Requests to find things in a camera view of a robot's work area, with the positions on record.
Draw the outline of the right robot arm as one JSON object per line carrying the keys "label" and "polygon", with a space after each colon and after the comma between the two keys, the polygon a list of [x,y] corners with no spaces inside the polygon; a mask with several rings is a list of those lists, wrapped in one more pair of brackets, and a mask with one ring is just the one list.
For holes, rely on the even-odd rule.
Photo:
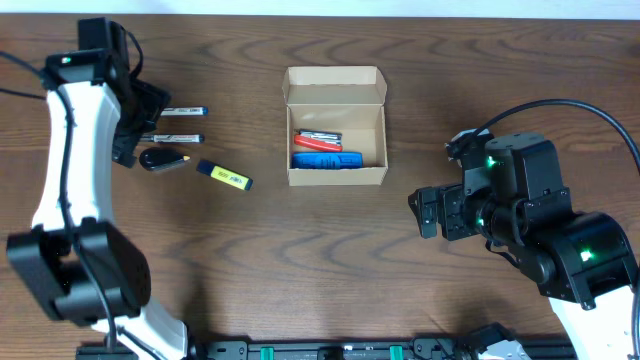
{"label": "right robot arm", "polygon": [[484,131],[456,156],[457,184],[408,198],[424,238],[479,235],[548,298],[580,359],[636,359],[639,267],[621,225],[577,212],[553,143]]}

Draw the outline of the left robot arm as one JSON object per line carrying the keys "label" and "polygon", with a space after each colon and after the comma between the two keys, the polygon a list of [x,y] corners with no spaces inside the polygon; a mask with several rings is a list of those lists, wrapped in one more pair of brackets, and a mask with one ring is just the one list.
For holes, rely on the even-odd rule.
{"label": "left robot arm", "polygon": [[115,225],[112,168],[131,167],[169,94],[143,82],[137,40],[107,18],[78,23],[78,47],[37,70],[51,134],[43,194],[31,228],[7,241],[11,266],[54,321],[105,335],[140,359],[185,359],[186,325],[151,295],[145,256]]}

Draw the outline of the brown cardboard box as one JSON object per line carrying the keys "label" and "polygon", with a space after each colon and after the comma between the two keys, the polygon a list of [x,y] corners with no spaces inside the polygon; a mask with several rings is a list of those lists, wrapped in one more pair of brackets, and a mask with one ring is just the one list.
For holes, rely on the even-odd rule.
{"label": "brown cardboard box", "polygon": [[[387,83],[375,66],[297,66],[286,70],[287,177],[291,186],[380,185],[388,171]],[[345,152],[362,155],[356,169],[303,169],[293,155],[301,130],[337,133]]]}

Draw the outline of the blue plastic case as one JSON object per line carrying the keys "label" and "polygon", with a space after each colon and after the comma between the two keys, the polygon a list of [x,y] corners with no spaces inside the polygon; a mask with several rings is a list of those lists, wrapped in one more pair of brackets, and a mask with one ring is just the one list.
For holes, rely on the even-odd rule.
{"label": "blue plastic case", "polygon": [[291,160],[294,169],[342,170],[362,166],[362,154],[357,152],[299,152]]}

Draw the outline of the red and black stapler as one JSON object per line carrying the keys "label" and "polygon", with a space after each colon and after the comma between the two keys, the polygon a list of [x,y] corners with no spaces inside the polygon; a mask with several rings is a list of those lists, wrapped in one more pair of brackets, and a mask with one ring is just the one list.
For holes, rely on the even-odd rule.
{"label": "red and black stapler", "polygon": [[301,147],[320,152],[342,152],[342,135],[339,133],[299,130],[293,142]]}

